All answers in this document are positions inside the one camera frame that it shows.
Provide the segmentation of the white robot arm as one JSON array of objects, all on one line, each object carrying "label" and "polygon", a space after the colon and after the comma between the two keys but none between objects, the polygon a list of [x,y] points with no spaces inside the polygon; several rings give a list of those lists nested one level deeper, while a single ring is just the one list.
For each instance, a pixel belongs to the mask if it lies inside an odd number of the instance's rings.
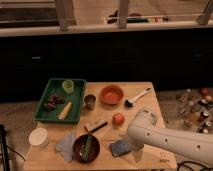
[{"label": "white robot arm", "polygon": [[157,120],[149,109],[140,109],[127,127],[128,137],[213,166],[213,135],[157,127]]}]

